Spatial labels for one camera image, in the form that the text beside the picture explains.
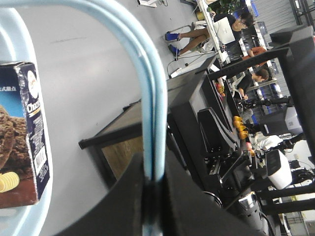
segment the cookie box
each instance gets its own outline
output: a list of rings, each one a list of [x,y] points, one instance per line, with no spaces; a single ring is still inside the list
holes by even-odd
[[[39,93],[33,63],[0,65],[0,208],[37,203],[48,182]]]

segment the blue shoe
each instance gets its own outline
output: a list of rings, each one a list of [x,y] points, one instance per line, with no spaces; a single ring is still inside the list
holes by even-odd
[[[170,45],[168,46],[168,48],[169,48],[169,50],[173,53],[173,55],[174,55],[175,57],[178,57],[178,56],[179,56],[180,50],[179,50],[178,48],[174,47],[172,44],[170,44]]]
[[[166,41],[179,40],[179,39],[178,39],[178,36],[179,36],[179,33],[170,33],[170,32],[167,32],[167,33],[165,34],[165,40],[166,40]]]

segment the leg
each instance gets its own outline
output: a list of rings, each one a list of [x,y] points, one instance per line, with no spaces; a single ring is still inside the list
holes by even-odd
[[[180,38],[186,38],[186,37],[192,37],[194,38],[191,42],[189,42],[189,44],[187,44],[181,51],[180,51],[180,55],[184,54],[187,51],[190,51],[191,49],[193,49],[194,47],[197,47],[198,44],[202,43],[203,41],[205,41],[207,38],[210,37],[209,32],[206,28],[204,29],[196,29],[193,30],[191,32],[188,33],[181,33]]]
[[[209,38],[209,32],[207,28],[204,29],[195,29],[187,33],[179,34],[179,38],[197,38],[199,36],[205,36],[206,39]]]

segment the grey floor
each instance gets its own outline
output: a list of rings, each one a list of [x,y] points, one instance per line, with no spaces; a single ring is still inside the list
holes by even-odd
[[[168,78],[173,61],[163,36],[196,20],[193,7],[168,0],[168,7],[118,0],[143,25],[158,49]],[[112,33],[95,19],[65,6],[18,8],[35,47],[54,164],[51,205],[41,236],[76,221],[107,189],[78,142],[96,134],[140,98],[132,61]],[[169,65],[173,71],[180,65]]]

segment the laptop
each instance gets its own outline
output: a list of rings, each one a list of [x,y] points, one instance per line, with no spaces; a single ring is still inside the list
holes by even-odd
[[[230,42],[235,41],[230,23],[228,22],[227,17],[224,17],[223,19],[214,22],[214,30],[217,33],[219,41],[221,41],[223,44],[228,44]]]

